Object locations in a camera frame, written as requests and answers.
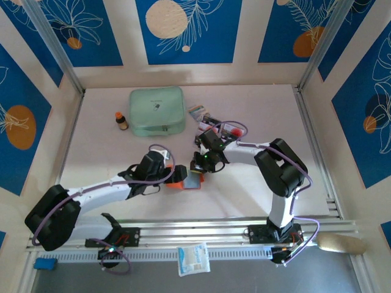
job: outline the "small box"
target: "small box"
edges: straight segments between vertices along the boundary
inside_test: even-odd
[[[37,258],[34,263],[36,270],[54,270],[57,264],[57,258]]]
[[[168,136],[186,125],[186,107],[179,87],[133,90],[129,124],[136,136]]]

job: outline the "beige circle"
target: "beige circle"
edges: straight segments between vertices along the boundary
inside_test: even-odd
[[[186,46],[183,46],[183,47],[182,47],[182,51],[183,51],[183,52],[189,52],[189,51],[190,51],[190,47],[187,46],[187,45],[186,45]]]
[[[291,0],[277,0],[277,5],[283,6],[287,5]]]
[[[21,0],[10,0],[11,2],[13,2],[13,3],[15,3],[16,5],[19,5],[19,6],[21,6],[22,5],[22,2],[21,2]]]
[[[188,17],[173,0],[156,1],[145,14],[150,32],[158,38],[175,38],[188,26]]]

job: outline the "small bottle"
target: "small bottle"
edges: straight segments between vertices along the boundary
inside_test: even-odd
[[[115,113],[115,122],[118,123],[118,127],[121,130],[127,130],[129,128],[128,122],[126,122],[125,117],[122,115],[121,112],[116,112]]]

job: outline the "gray floor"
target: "gray floor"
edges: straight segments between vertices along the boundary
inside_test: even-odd
[[[349,256],[316,247],[288,267],[276,268],[271,261],[213,261],[210,273],[181,278],[176,262],[135,262],[132,268],[124,277],[102,272],[98,264],[58,264],[54,271],[38,272],[33,292],[360,292]]]

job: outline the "orange circle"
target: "orange circle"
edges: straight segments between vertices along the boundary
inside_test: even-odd
[[[75,49],[75,50],[80,49],[82,46],[81,41],[77,38],[74,38],[74,37],[70,37],[67,40],[67,44],[69,47],[71,47],[72,49]]]
[[[311,31],[303,32],[294,42],[293,54],[302,58],[310,57],[323,31],[324,27],[317,26]]]
[[[365,132],[371,134],[376,130],[376,119],[372,116],[368,116],[364,120],[364,130]]]
[[[37,124],[35,122],[34,114],[29,108],[22,105],[11,107],[7,114],[11,117],[6,117],[8,121],[19,122],[27,119],[22,126],[18,126],[16,123],[6,126],[5,131],[9,142],[19,150],[28,150],[34,143],[35,134],[37,132]]]

